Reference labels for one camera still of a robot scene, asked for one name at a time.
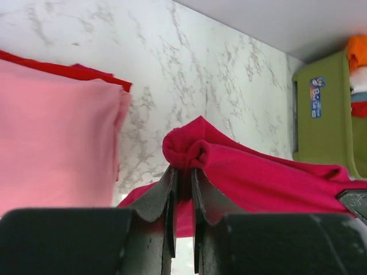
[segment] light pink folded cloth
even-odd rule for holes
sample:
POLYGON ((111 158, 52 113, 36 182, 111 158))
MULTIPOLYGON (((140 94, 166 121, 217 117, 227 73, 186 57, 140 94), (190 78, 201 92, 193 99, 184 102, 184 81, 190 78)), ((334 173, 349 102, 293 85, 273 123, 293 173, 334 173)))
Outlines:
POLYGON ((0 60, 0 217, 24 207, 110 206, 130 101, 120 85, 0 60))

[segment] sticker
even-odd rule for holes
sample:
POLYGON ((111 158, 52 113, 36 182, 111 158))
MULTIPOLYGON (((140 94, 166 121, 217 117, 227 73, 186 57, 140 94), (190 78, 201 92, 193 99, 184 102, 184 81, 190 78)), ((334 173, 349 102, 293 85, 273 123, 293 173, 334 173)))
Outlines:
POLYGON ((321 117, 321 88, 325 85, 324 77, 316 77, 310 80, 311 117, 313 119, 321 117))

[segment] red cloth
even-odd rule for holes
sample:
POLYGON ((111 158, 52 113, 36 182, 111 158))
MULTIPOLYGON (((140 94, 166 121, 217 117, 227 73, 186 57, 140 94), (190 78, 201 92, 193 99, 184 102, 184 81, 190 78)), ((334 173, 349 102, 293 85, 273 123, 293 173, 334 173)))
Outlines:
POLYGON ((130 88, 132 85, 130 82, 114 78, 113 76, 111 77, 110 74, 99 72, 90 68, 85 69, 86 67, 81 65, 77 65, 75 67, 75 65, 63 66, 53 63, 38 62, 36 60, 15 56, 13 54, 4 52, 3 50, 0 50, 0 59, 16 63, 18 65, 22 65, 28 68, 41 70, 43 72, 57 74, 59 76, 65 76, 77 80, 92 80, 100 78, 108 83, 121 85, 126 92, 130 92, 130 88))
POLYGON ((352 116, 367 117, 367 101, 352 102, 352 116))
MULTIPOLYGON (((293 162, 242 146, 203 117, 168 133, 163 154, 185 173, 203 169, 229 199, 253 213, 350 214, 335 196, 345 189, 367 189, 365 181, 350 181, 341 166, 293 162)), ((153 184, 133 190, 119 206, 129 205, 153 184)), ((192 235, 192 200, 187 196, 178 206, 178 236, 192 235)))

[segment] white marble surface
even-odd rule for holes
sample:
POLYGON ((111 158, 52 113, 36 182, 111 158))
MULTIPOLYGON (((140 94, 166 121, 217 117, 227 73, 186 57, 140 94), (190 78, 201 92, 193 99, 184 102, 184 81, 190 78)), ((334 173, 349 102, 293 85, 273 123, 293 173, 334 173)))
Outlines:
MULTIPOLYGON (((302 63, 171 0, 2 0, 0 48, 133 82, 116 205, 166 168, 163 137, 204 115, 238 142, 291 158, 291 75, 302 63)), ((172 274, 193 274, 178 240, 172 274)))

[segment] laundry basket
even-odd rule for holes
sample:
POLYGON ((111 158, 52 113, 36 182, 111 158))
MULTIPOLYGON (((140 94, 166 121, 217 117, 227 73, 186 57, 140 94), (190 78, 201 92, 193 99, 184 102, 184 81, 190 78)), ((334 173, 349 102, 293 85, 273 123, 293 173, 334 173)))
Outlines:
POLYGON ((346 52, 306 65, 292 78, 297 98, 294 160, 340 164, 367 178, 367 118, 351 116, 346 52))

